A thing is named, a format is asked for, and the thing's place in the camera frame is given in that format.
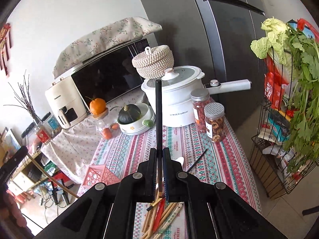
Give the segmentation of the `black chopstick on table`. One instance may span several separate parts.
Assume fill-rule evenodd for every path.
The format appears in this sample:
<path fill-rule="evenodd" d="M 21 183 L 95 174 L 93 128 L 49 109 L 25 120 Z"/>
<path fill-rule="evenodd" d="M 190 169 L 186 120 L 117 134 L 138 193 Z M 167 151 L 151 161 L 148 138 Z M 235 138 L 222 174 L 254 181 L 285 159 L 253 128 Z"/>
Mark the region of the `black chopstick on table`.
<path fill-rule="evenodd" d="M 202 159 L 202 157 L 205 155 L 208 149 L 205 149 L 204 152 L 196 159 L 196 161 L 188 168 L 187 173 L 189 173 L 195 166 L 196 164 Z"/>

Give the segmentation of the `pink plastic basket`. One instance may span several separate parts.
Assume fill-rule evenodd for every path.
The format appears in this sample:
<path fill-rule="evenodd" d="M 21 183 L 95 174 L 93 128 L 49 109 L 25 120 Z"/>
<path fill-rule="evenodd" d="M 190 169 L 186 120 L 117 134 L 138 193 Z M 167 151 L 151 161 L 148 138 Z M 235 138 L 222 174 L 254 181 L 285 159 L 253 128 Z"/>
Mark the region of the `pink plastic basket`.
<path fill-rule="evenodd" d="M 97 183 L 104 183 L 107 186 L 119 183 L 121 180 L 106 165 L 92 165 L 88 167 L 82 185 L 90 188 Z"/>

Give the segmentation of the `patterned striped tablecloth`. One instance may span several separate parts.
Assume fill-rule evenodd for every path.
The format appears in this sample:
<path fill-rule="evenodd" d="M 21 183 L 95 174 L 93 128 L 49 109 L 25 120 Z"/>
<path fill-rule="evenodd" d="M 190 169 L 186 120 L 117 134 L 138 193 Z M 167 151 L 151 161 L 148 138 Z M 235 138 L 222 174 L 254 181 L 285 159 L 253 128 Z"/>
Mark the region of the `patterned striped tablecloth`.
<path fill-rule="evenodd" d="M 163 145 L 170 149 L 173 160 L 184 157 L 184 170 L 188 170 L 208 149 L 190 173 L 205 183 L 226 183 L 260 213 L 260 198 L 246 154 L 228 122 L 224 131 L 223 141 L 214 143 L 206 134 L 199 133 L 194 124 L 177 128 L 163 127 Z"/>

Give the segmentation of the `glass jar with wooden lid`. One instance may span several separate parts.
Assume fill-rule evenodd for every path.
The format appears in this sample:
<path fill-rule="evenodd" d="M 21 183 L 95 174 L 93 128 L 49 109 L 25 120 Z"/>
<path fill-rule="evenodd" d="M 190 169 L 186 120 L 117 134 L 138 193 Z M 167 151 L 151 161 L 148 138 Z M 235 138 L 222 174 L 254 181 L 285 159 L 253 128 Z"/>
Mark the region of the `glass jar with wooden lid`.
<path fill-rule="evenodd" d="M 98 115 L 93 115 L 93 118 L 96 130 L 104 140 L 110 140 L 120 135 L 119 124 L 109 116 L 108 108 Z"/>

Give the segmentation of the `dark green pumpkin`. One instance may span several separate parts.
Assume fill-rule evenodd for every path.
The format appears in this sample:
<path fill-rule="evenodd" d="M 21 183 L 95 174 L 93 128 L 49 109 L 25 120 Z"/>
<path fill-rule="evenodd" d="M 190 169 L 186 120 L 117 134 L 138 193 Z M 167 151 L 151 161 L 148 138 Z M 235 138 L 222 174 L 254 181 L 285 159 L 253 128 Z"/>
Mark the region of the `dark green pumpkin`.
<path fill-rule="evenodd" d="M 122 125 L 138 121 L 142 116 L 141 110 L 135 104 L 125 105 L 119 112 L 118 122 Z"/>

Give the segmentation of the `jar of dried hawthorn rings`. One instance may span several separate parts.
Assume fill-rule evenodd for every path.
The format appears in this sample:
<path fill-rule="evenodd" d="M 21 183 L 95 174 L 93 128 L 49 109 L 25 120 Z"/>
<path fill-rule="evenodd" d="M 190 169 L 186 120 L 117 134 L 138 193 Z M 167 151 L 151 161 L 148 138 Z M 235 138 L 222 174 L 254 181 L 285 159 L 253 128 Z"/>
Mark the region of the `jar of dried hawthorn rings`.
<path fill-rule="evenodd" d="M 220 103 L 209 103 L 204 107 L 207 136 L 212 142 L 221 142 L 224 138 L 224 106 Z"/>

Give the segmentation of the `jar of red dried fruit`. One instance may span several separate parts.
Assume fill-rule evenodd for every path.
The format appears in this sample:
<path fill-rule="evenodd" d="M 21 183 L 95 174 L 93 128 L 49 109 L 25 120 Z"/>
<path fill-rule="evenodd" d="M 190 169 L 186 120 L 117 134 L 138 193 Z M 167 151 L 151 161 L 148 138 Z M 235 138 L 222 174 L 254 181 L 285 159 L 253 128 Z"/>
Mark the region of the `jar of red dried fruit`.
<path fill-rule="evenodd" d="M 194 111 L 196 128 L 200 133 L 206 133 L 204 107 L 210 103 L 210 94 L 206 88 L 198 88 L 190 94 Z"/>

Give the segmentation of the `white electric cooking pot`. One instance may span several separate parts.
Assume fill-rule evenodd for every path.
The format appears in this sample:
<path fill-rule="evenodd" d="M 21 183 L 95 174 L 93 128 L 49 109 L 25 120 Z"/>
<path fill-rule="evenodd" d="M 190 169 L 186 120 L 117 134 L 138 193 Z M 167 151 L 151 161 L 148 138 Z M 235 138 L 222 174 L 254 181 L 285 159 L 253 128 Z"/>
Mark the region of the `white electric cooking pot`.
<path fill-rule="evenodd" d="M 165 70 L 162 81 L 162 124 L 167 127 L 183 127 L 195 123 L 191 92 L 204 88 L 205 73 L 196 66 L 177 66 Z M 220 94 L 251 89 L 248 79 L 219 83 L 211 80 L 209 94 Z M 156 79 L 146 79 L 141 85 L 147 99 L 156 112 Z"/>

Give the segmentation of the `black microwave oven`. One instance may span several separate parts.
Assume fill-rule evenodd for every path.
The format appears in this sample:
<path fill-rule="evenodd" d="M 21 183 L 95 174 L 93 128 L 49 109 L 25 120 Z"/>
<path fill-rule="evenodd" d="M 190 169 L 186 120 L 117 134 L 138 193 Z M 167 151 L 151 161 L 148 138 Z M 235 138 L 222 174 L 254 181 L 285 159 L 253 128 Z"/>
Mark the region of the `black microwave oven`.
<path fill-rule="evenodd" d="M 132 64 L 132 59 L 149 46 L 147 39 L 121 45 L 104 52 L 71 75 L 78 92 L 89 107 L 92 99 L 110 102 L 140 86 L 143 78 Z"/>

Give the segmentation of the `cream air fryer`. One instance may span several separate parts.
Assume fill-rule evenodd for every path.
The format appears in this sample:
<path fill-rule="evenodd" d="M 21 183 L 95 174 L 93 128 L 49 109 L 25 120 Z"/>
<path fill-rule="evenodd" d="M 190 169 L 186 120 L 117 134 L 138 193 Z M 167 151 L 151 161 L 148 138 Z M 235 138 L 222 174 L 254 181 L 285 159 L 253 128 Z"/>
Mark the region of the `cream air fryer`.
<path fill-rule="evenodd" d="M 45 97 L 63 129 L 77 125 L 88 115 L 87 108 L 70 76 L 53 83 L 52 87 L 45 91 Z"/>

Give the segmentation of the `woven lidded basket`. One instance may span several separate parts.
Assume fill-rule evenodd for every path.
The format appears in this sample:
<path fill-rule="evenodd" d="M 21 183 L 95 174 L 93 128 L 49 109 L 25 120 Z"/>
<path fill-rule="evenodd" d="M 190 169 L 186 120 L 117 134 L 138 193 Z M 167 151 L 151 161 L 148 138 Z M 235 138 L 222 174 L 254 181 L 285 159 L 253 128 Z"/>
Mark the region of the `woven lidded basket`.
<path fill-rule="evenodd" d="M 142 78 L 156 79 L 164 76 L 166 69 L 174 67 L 174 56 L 167 45 L 147 46 L 132 59 L 132 65 Z"/>

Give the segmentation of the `dried branch decoration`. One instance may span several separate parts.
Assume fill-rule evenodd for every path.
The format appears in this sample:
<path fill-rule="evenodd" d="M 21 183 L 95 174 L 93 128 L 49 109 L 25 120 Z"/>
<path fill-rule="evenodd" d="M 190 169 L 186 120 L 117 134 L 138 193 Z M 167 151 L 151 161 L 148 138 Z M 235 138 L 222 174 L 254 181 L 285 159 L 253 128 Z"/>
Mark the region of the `dried branch decoration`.
<path fill-rule="evenodd" d="M 29 115 L 33 118 L 36 125 L 38 125 L 41 122 L 41 120 L 39 116 L 36 114 L 36 111 L 34 109 L 34 106 L 31 100 L 30 76 L 27 75 L 26 72 L 24 73 L 22 82 L 17 83 L 18 90 L 15 90 L 10 83 L 8 83 L 8 85 L 12 89 L 12 92 L 14 94 L 14 99 L 18 102 L 18 105 L 5 104 L 5 106 L 14 106 L 14 107 L 19 107 L 21 109 L 26 110 L 29 113 Z"/>

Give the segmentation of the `floral cloth cover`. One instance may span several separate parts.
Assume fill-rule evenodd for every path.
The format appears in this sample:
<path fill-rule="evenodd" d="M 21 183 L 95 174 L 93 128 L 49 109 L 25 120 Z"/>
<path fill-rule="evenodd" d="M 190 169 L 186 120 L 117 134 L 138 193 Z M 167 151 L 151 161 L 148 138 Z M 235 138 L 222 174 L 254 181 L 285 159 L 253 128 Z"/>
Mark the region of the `floral cloth cover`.
<path fill-rule="evenodd" d="M 68 45 L 57 59 L 53 76 L 56 79 L 74 66 L 104 51 L 161 30 L 160 24 L 142 17 L 128 17 L 108 24 Z"/>

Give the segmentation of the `grey refrigerator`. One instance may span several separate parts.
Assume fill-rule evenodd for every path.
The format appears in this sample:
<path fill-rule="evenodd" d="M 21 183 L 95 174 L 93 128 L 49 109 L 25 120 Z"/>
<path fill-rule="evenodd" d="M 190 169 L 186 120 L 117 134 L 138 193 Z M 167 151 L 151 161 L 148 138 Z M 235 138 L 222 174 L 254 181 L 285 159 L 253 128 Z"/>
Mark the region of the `grey refrigerator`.
<path fill-rule="evenodd" d="M 155 37 L 170 47 L 175 65 L 193 65 L 204 83 L 248 79 L 247 91 L 216 96 L 233 129 L 259 107 L 264 66 L 252 52 L 253 40 L 263 37 L 265 13 L 261 0 L 141 0 L 149 20 L 162 26 Z"/>

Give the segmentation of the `green leafy vegetables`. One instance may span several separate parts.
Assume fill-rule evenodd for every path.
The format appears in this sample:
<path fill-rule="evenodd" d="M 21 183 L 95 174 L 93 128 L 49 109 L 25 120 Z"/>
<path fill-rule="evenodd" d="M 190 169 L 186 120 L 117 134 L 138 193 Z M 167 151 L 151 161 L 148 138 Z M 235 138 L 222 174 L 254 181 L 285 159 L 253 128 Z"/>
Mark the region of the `green leafy vegetables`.
<path fill-rule="evenodd" d="M 288 172 L 318 159 L 318 29 L 304 18 L 284 23 L 267 18 L 265 36 L 250 48 L 267 64 L 265 96 L 290 118 L 283 149 L 294 152 Z"/>

